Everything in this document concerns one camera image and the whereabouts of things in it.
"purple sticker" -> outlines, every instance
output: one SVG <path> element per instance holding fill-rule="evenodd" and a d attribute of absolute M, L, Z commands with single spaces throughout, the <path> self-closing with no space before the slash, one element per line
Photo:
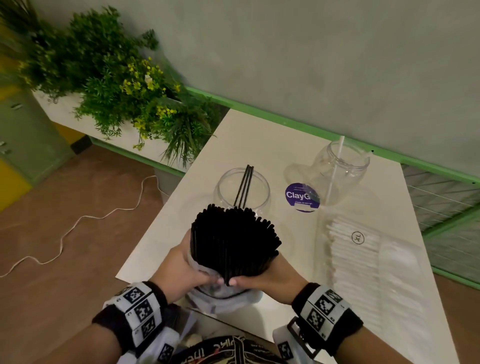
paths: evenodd
<path fill-rule="evenodd" d="M 303 183 L 292 183 L 285 190 L 285 198 L 288 203 L 294 206 L 298 211 L 301 212 L 313 212 L 313 208 L 318 208 L 320 206 L 320 198 L 317 195 L 317 192 L 308 185 Z M 309 210 L 300 210 L 298 205 L 307 205 Z"/>

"concrete wall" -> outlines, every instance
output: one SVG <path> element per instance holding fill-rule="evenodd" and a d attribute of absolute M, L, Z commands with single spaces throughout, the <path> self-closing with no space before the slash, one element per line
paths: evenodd
<path fill-rule="evenodd" d="M 110 4 L 187 84 L 480 176 L 477 0 L 34 0 Z"/>

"metal wire grid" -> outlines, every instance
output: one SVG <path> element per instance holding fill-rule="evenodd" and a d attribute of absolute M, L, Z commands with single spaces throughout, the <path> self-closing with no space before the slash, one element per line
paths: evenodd
<path fill-rule="evenodd" d="M 480 203 L 471 183 L 402 165 L 420 230 L 439 224 Z M 480 219 L 425 240 L 431 265 L 480 282 Z"/>
<path fill-rule="evenodd" d="M 420 230 L 439 224 L 480 203 L 480 188 L 402 164 Z"/>

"white planter box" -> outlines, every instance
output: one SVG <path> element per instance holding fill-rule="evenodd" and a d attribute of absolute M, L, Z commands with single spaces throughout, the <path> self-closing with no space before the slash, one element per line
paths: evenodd
<path fill-rule="evenodd" d="M 168 165 L 182 172 L 186 172 L 190 167 L 190 165 L 187 165 L 187 168 L 183 167 L 182 160 L 169 162 L 165 158 L 162 158 L 168 144 L 161 139 L 145 139 L 145 145 L 142 150 L 134 149 L 133 146 L 138 144 L 139 134 L 130 122 L 125 122 L 121 126 L 121 136 L 111 137 L 110 140 L 106 140 L 105 135 L 95 128 L 95 120 L 93 118 L 89 116 L 84 116 L 79 120 L 75 118 L 74 109 L 79 106 L 82 101 L 79 94 L 61 97 L 56 104 L 49 101 L 48 96 L 41 91 L 35 91 L 33 94 L 50 120 L 58 124 L 78 130 L 81 133 L 103 140 L 105 143 L 136 153 L 155 162 Z"/>

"bundle of black straws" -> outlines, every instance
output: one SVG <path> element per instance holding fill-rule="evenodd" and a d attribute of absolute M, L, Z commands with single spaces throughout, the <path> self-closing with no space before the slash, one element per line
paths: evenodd
<path fill-rule="evenodd" d="M 209 205 L 192 224 L 190 251 L 198 264 L 217 271 L 228 285 L 232 277 L 262 274 L 281 243 L 270 221 L 251 209 Z"/>

